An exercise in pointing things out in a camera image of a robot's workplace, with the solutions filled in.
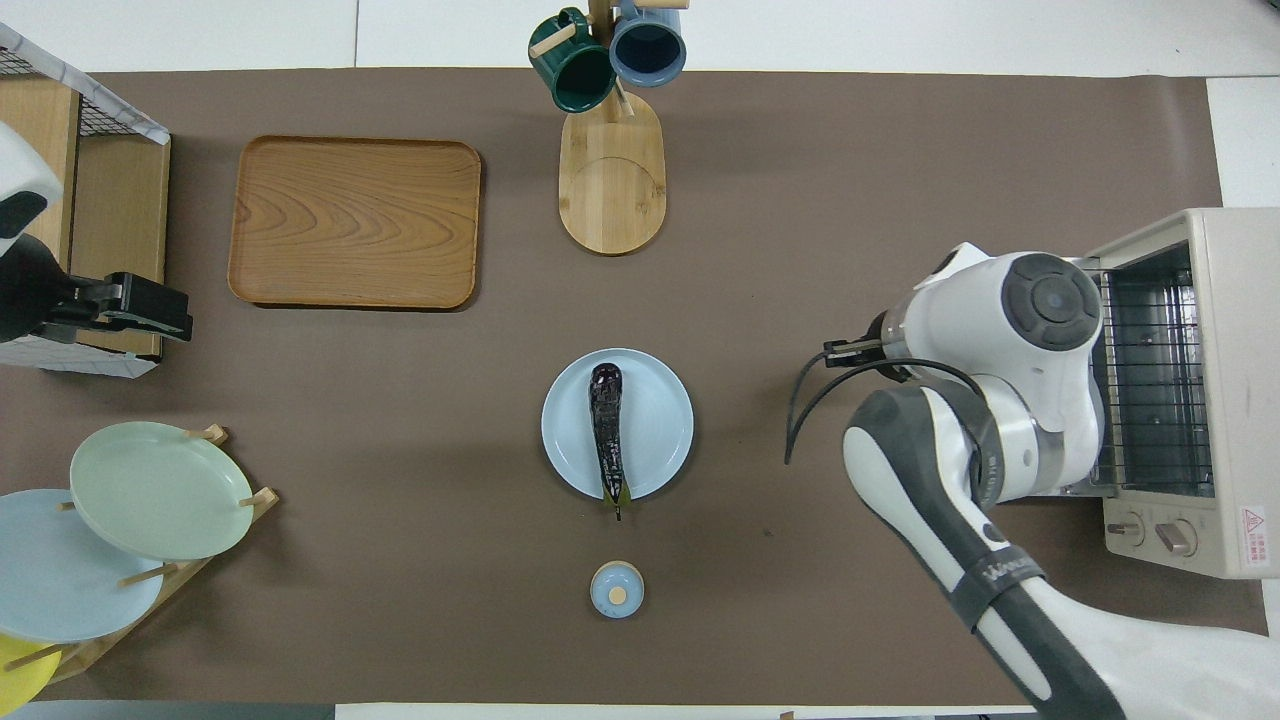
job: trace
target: wooden tray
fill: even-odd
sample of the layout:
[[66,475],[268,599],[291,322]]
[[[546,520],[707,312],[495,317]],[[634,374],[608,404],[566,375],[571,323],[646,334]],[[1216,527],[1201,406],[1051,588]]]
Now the wooden tray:
[[475,287],[462,142],[264,136],[241,154],[227,282],[262,305],[451,309]]

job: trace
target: wooden peg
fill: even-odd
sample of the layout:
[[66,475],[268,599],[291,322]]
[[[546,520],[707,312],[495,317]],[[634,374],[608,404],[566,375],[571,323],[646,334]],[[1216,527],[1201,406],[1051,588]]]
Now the wooden peg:
[[264,502],[270,501],[273,495],[275,493],[271,492],[271,488],[262,488],[255,492],[252,497],[246,497],[239,501],[239,506],[248,507],[250,505],[262,505]]
[[227,434],[227,430],[218,423],[214,423],[212,425],[209,425],[202,430],[183,430],[183,434],[187,437],[198,437],[201,439],[207,439],[215,446],[227,442],[227,438],[230,437]]
[[588,15],[591,22],[591,37],[608,47],[613,40],[613,6],[609,0],[590,0]]
[[164,565],[159,568],[152,568],[145,573],[138,573],[137,575],[129,575],[128,578],[124,578],[123,580],[115,583],[115,587],[127,588],[132,584],[141,583],[142,580],[150,580],[156,575],[168,575],[169,573],[175,573],[178,570],[179,568],[177,562],[165,562]]
[[[618,0],[612,0],[613,6],[617,8],[622,3]],[[635,0],[636,8],[650,8],[654,10],[687,10],[689,0]]]
[[631,102],[627,100],[627,92],[622,90],[622,81],[613,83],[613,95],[618,99],[618,119],[636,117],[636,111],[631,108]]
[[564,26],[558,31],[548,35],[547,37],[539,40],[536,44],[529,47],[530,58],[540,58],[552,51],[561,42],[566,42],[568,38],[577,33],[577,26]]
[[32,662],[35,662],[37,660],[41,660],[44,657],[49,657],[50,655],[54,655],[56,652],[61,652],[61,651],[64,651],[64,650],[67,650],[69,647],[70,647],[69,644],[51,644],[49,647],[42,647],[42,648],[37,650],[36,652],[29,652],[29,653],[23,655],[22,657],[19,657],[17,660],[10,660],[9,662],[5,662],[4,664],[4,671],[5,673],[12,673],[13,670],[17,670],[18,667],[24,667],[24,666],[31,665]]

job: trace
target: black cable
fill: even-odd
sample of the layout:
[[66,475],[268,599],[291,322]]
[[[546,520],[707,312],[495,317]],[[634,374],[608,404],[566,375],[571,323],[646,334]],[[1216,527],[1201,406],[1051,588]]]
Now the black cable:
[[[791,437],[791,419],[792,419],[792,416],[795,415],[795,411],[796,411],[796,398],[800,397],[800,384],[804,383],[805,375],[808,375],[809,370],[814,365],[818,364],[818,360],[822,360],[826,356],[827,356],[827,351],[823,350],[822,352],[819,352],[819,354],[814,355],[813,357],[810,357],[809,361],[804,364],[804,369],[800,370],[800,377],[796,378],[795,387],[791,388],[791,400],[787,401],[787,434],[786,434],[787,438]],[[791,460],[791,442],[788,439],[787,441],[787,456],[786,456],[786,461],[783,461],[783,465],[786,465],[787,461],[790,461],[790,460]]]
[[909,365],[909,366],[932,368],[934,370],[942,370],[943,373],[947,373],[948,375],[954,375],[957,380],[960,380],[965,386],[968,386],[969,389],[972,389],[974,392],[974,395],[978,395],[979,397],[982,396],[982,388],[978,387],[978,383],[974,382],[973,378],[970,378],[963,370],[960,370],[957,368],[952,368],[951,365],[947,365],[945,363],[938,363],[938,361],[934,361],[934,360],[925,360],[923,357],[896,357],[896,359],[891,357],[891,359],[886,359],[886,360],[872,360],[870,363],[867,363],[865,365],[859,365],[859,366],[854,368],[852,370],[849,370],[847,373],[842,373],[836,379],[833,379],[829,383],[827,383],[822,389],[818,391],[817,395],[813,396],[813,398],[809,401],[809,404],[805,405],[804,410],[800,411],[800,416],[796,419],[795,425],[792,425],[791,424],[791,418],[792,418],[792,414],[795,413],[795,398],[796,398],[796,396],[800,392],[800,382],[804,380],[805,373],[808,373],[809,368],[812,368],[815,363],[817,363],[817,359],[810,360],[809,364],[805,365],[805,369],[800,373],[800,378],[796,380],[796,389],[795,389],[795,392],[791,393],[791,405],[787,407],[787,446],[786,446],[786,452],[785,452],[785,455],[782,457],[782,464],[783,465],[790,465],[791,464],[791,451],[795,448],[796,438],[800,436],[800,427],[804,425],[805,418],[809,416],[809,413],[812,413],[813,409],[817,407],[818,402],[823,397],[826,397],[827,393],[829,393],[831,391],[836,389],[836,386],[838,386],[840,383],[842,383],[842,382],[847,380],[849,378],[851,378],[854,375],[858,375],[860,373],[865,373],[868,370],[876,370],[878,368],[886,368],[886,366],[891,366],[891,365]]

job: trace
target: warning label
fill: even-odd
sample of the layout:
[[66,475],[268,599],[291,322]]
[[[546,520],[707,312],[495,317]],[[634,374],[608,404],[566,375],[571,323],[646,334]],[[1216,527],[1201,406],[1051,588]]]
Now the warning label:
[[1263,568],[1271,564],[1267,552],[1267,512],[1261,505],[1240,507],[1240,524],[1244,527],[1244,565]]

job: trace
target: wooden base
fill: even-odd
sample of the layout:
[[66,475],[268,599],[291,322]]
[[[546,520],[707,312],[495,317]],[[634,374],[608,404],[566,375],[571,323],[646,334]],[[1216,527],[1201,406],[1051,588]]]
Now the wooden base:
[[[266,514],[268,510],[275,507],[275,503],[280,501],[280,497],[275,495],[271,488],[260,489],[255,497],[262,496],[264,500],[253,505],[253,523]],[[160,585],[160,594],[156,596],[156,601],[151,607],[138,618],[132,625],[111,633],[110,635],[102,635],[101,638],[93,638],[91,641],[84,641],[73,646],[65,646],[63,648],[63,660],[58,665],[58,670],[54,673],[49,684],[54,684],[59,680],[65,680],[67,678],[74,678],[84,670],[88,670],[91,665],[97,662],[99,657],[102,657],[106,651],[115,647],[115,643],[124,639],[133,628],[137,628],[140,623],[146,620],[157,607],[160,607],[164,601],[169,600],[173,593],[178,592],[178,588],[184,585],[187,580],[193,578],[212,557],[206,557],[204,560],[196,560],[193,562],[178,562],[177,569],[165,574],[164,584]]]
[[667,217],[662,124],[648,102],[616,95],[571,114],[561,135],[561,222],[582,247],[623,255],[653,240]]

